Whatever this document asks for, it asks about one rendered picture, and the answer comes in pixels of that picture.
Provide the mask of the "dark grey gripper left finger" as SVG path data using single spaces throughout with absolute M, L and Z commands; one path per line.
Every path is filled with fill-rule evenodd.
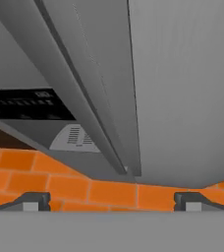
M 49 192 L 26 192 L 12 202 L 0 205 L 4 212 L 50 212 Z

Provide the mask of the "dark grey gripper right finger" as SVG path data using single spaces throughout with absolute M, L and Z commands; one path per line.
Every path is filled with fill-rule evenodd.
M 215 203 L 198 192 L 176 192 L 175 212 L 217 212 L 224 211 L 224 205 Z

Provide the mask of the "plain grey fridge door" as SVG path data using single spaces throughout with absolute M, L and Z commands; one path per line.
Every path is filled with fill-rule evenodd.
M 224 181 L 224 0 L 129 0 L 141 184 Z

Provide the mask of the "grey fridge door with dispenser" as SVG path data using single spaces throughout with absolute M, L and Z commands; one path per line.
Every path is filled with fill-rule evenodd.
M 111 105 L 84 35 L 76 0 L 43 0 L 127 172 L 118 173 L 0 22 L 0 130 L 101 181 L 133 183 Z

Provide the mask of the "dark brown cabinet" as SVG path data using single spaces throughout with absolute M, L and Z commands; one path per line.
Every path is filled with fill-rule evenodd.
M 26 143 L 14 138 L 13 136 L 0 130 L 0 148 L 32 150 L 32 147 Z

